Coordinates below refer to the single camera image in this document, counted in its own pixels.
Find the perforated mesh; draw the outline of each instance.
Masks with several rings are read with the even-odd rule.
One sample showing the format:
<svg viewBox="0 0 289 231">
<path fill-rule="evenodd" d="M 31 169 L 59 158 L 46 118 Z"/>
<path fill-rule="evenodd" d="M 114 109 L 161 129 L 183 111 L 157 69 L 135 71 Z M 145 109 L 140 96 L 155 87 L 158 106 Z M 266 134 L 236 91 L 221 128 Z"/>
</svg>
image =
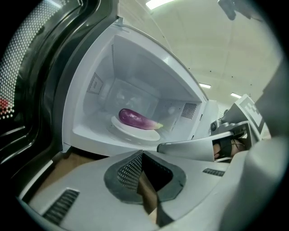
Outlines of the perforated mesh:
<svg viewBox="0 0 289 231">
<path fill-rule="evenodd" d="M 46 21 L 66 4 L 66 0 L 42 1 L 13 35 L 0 62 L 0 120 L 13 117 L 15 86 L 29 45 Z"/>
<path fill-rule="evenodd" d="M 195 103 L 186 103 L 182 110 L 182 117 L 192 119 L 196 111 L 197 105 Z"/>
<path fill-rule="evenodd" d="M 132 160 L 118 171 L 117 178 L 123 186 L 136 192 L 141 172 L 142 155 L 139 155 L 137 158 Z"/>
</svg>

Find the white wall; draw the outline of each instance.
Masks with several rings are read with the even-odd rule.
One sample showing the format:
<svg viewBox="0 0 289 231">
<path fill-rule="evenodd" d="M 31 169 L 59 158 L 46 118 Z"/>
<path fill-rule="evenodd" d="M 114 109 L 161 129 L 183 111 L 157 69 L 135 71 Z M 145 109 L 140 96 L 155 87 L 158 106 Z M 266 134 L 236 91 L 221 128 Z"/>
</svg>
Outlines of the white wall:
<svg viewBox="0 0 289 231">
<path fill-rule="evenodd" d="M 218 113 L 218 118 L 222 117 L 224 114 L 224 111 L 227 109 L 230 109 L 232 105 L 230 104 L 225 104 L 217 101 L 218 107 L 219 107 L 219 113 Z"/>
</svg>

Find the ceiling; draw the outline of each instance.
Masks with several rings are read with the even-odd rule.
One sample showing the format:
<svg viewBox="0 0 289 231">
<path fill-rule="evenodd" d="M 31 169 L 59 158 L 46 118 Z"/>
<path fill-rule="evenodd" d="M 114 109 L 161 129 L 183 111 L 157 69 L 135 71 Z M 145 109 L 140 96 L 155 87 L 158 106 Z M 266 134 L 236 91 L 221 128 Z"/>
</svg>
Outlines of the ceiling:
<svg viewBox="0 0 289 231">
<path fill-rule="evenodd" d="M 231 106 L 232 92 L 256 101 L 282 59 L 264 22 L 237 13 L 227 18 L 217 0 L 174 0 L 153 10 L 149 0 L 120 0 L 125 23 L 171 50 L 192 72 L 209 99 Z"/>
</svg>

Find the white plate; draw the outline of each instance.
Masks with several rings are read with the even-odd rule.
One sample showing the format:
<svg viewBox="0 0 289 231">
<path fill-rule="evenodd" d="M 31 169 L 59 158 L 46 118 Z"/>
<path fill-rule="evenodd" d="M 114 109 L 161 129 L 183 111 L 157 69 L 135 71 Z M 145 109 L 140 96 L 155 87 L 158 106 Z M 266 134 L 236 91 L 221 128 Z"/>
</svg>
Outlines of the white plate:
<svg viewBox="0 0 289 231">
<path fill-rule="evenodd" d="M 158 141 L 160 139 L 160 135 L 155 130 L 143 130 L 131 127 L 121 123 L 115 116 L 112 117 L 111 121 L 118 130 L 134 138 L 146 141 Z"/>
</svg>

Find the vent grille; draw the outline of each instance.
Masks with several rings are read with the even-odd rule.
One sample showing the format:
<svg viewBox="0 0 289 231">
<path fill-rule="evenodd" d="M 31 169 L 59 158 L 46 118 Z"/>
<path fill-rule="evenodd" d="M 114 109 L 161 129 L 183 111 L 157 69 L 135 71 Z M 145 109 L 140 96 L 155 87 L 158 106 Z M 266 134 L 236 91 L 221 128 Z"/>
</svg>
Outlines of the vent grille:
<svg viewBox="0 0 289 231">
<path fill-rule="evenodd" d="M 211 174 L 211 175 L 215 175 L 215 176 L 223 176 L 225 173 L 224 171 L 214 170 L 210 168 L 206 168 L 205 170 L 203 170 L 203 172 Z"/>
<path fill-rule="evenodd" d="M 182 110 L 182 117 L 192 119 L 196 111 L 197 105 L 195 103 L 186 103 Z"/>
<path fill-rule="evenodd" d="M 75 190 L 65 190 L 65 192 L 44 213 L 43 217 L 50 222 L 59 225 L 75 202 L 78 195 L 79 192 Z"/>
<path fill-rule="evenodd" d="M 113 44 L 112 44 L 112 58 L 114 58 L 114 49 L 113 49 Z"/>
</svg>

